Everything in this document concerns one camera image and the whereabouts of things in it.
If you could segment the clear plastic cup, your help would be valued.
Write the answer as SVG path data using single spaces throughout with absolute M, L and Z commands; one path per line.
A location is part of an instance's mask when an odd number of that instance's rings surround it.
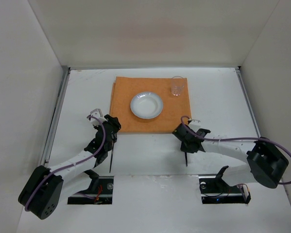
M 180 96 L 184 86 L 186 79 L 181 76 L 174 76 L 171 78 L 171 93 L 174 96 Z

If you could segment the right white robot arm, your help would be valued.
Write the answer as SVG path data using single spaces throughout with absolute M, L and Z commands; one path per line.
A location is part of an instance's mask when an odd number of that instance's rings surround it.
M 259 183 L 275 189 L 289 162 L 281 151 L 266 138 L 254 140 L 227 141 L 223 136 L 215 136 L 210 130 L 196 128 L 195 137 L 188 125 L 179 124 L 172 134 L 181 141 L 181 151 L 187 153 L 209 152 L 225 155 L 242 161 L 240 166 L 226 165 L 217 177 L 227 185 Z

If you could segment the black plastic knife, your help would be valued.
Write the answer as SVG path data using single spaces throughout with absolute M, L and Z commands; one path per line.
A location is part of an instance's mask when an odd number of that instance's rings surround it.
M 188 155 L 187 155 L 187 152 L 184 152 L 184 154 L 185 154 L 186 167 L 188 167 Z

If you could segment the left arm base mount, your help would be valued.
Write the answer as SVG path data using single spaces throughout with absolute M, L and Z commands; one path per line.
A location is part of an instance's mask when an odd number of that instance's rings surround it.
M 114 176 L 99 176 L 93 170 L 81 175 L 90 178 L 87 189 L 68 197 L 68 205 L 110 205 L 113 201 Z

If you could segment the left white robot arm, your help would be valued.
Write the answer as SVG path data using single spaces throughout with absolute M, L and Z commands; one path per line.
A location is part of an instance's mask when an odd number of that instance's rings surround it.
M 69 160 L 53 167 L 40 165 L 34 169 L 18 197 L 26 212 L 43 220 L 54 212 L 62 199 L 96 189 L 99 175 L 93 169 L 114 148 L 121 124 L 117 117 L 110 115 L 96 117 L 90 114 L 87 118 L 96 130 L 95 137 Z

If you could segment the orange cloth placemat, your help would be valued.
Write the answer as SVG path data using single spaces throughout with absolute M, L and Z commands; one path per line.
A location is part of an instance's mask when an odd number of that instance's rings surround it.
M 130 108 L 132 98 L 141 92 L 154 92 L 163 101 L 163 110 L 153 119 L 141 119 Z M 171 78 L 128 78 L 117 76 L 113 84 L 110 116 L 117 117 L 120 133 L 171 133 L 182 116 L 191 117 L 188 80 L 180 96 L 171 93 Z

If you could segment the white ceramic plate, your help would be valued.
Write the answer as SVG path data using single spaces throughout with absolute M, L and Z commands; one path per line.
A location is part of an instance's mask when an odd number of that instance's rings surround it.
M 159 116 L 164 104 L 161 97 L 154 92 L 141 92 L 130 103 L 132 113 L 141 119 L 153 119 Z

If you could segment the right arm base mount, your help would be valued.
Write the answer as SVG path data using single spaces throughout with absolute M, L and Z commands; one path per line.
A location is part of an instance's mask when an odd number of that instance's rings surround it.
M 202 204 L 249 204 L 251 193 L 246 184 L 229 186 L 223 179 L 224 166 L 217 174 L 199 176 Z

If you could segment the black plastic fork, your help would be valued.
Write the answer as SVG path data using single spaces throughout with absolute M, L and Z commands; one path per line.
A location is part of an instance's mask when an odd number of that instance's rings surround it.
M 117 142 L 117 133 L 114 134 L 113 136 L 113 144 L 112 144 L 112 150 L 111 150 L 111 157 L 110 157 L 110 166 L 109 166 L 109 173 L 111 173 L 112 170 L 112 163 L 113 163 L 113 156 L 114 156 L 114 147 L 115 143 Z

